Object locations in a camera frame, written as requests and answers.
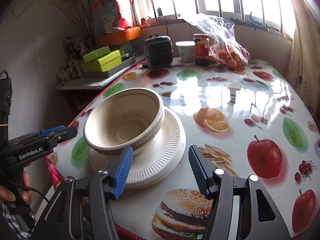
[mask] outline clear plastic bag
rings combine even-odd
[[[202,13],[185,17],[185,21],[213,38],[213,45],[209,47],[210,63],[231,69],[247,67],[250,54],[236,42],[233,22]]]

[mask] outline window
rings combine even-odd
[[[255,23],[293,37],[295,17],[291,0],[134,0],[137,15],[155,21],[204,13]]]

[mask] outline striped tray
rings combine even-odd
[[[133,56],[108,71],[84,73],[84,74],[82,74],[82,77],[83,78],[108,78],[108,77],[111,77],[114,74],[118,73],[119,71],[125,69],[126,67],[129,67],[130,65],[134,64],[135,62],[136,62],[136,57]]]

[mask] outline jar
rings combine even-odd
[[[196,59],[197,65],[206,66],[209,64],[209,35],[207,34],[194,34],[193,40],[196,46]]]

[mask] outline beige curtain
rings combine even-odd
[[[291,0],[296,18],[286,80],[320,127],[320,25],[304,0]]]

